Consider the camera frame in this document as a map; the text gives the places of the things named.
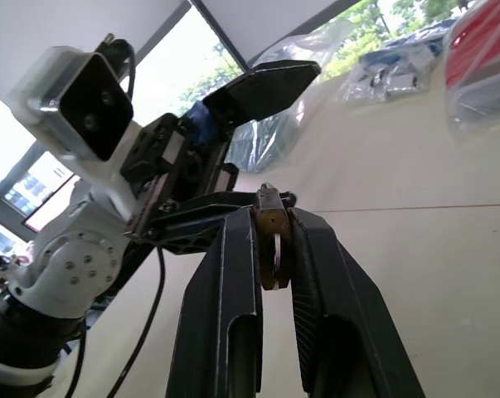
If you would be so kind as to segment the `dark window frame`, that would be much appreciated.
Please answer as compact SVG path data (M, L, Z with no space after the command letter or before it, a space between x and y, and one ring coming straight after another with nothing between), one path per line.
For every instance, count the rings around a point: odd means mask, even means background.
M231 39L226 35L224 29L221 27L219 22L212 15L211 11L207 8L203 0L189 0L191 5L197 9L201 16L205 19L209 27L218 36L221 44L228 50L231 56L234 58L236 64L243 70L247 71L249 66L247 65L244 57L240 54L238 49L232 43Z

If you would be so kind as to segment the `brass padlock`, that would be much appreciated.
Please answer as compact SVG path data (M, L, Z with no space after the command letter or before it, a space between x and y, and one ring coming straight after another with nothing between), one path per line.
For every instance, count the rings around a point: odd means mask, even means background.
M260 284L264 290L285 289L294 262L290 219L286 207L260 205L256 193L254 206L258 241Z

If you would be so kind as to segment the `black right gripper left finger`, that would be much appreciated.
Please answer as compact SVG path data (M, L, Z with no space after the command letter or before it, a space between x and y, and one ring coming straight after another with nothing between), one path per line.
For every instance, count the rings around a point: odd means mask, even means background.
M263 319L250 210L228 215L185 290L165 398L256 398Z

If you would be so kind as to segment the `blue cloth bundle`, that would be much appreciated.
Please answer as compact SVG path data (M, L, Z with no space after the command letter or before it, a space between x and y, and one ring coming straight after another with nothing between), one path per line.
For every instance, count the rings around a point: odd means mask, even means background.
M194 144L209 146L217 136L217 128L209 109L198 100L184 114L190 120L192 127L192 141Z

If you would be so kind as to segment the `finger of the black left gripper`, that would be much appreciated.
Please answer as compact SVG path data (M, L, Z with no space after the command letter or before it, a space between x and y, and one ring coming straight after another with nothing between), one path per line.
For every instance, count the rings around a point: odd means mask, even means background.
M129 237L175 255L205 252L225 218L239 209L250 212L255 228L256 193L215 192L185 201L173 209L169 209L166 202L156 206L150 200L142 213L129 222Z
M237 127L286 110L320 74L315 61L258 64L202 100L208 117L201 141L226 141Z

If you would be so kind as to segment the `clear plastic bag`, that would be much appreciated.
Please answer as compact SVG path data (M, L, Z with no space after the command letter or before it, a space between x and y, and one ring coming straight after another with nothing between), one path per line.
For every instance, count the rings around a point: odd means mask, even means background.
M226 161L242 172L265 172L282 161L324 102L324 73L356 25L337 18L304 35L284 38L262 53L255 64L266 61L315 61L320 74L288 109L236 129Z

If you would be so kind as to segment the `plastic bag with blue items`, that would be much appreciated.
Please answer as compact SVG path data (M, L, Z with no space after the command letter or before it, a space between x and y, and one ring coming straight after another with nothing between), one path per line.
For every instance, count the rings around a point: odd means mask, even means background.
M446 37L457 21L450 17L435 22L360 56L342 85L340 100L377 104L427 91Z

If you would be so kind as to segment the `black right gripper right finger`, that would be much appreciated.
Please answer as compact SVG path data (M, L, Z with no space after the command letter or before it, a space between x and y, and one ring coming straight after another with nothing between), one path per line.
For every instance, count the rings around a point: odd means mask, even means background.
M293 208L291 289L308 398L425 398L376 284L321 217Z

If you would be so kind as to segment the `plastic bag with red item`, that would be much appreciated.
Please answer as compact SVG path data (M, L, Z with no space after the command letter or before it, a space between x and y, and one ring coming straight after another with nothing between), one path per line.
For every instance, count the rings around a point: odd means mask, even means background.
M478 0L455 23L444 83L449 131L457 140L500 124L500 0Z

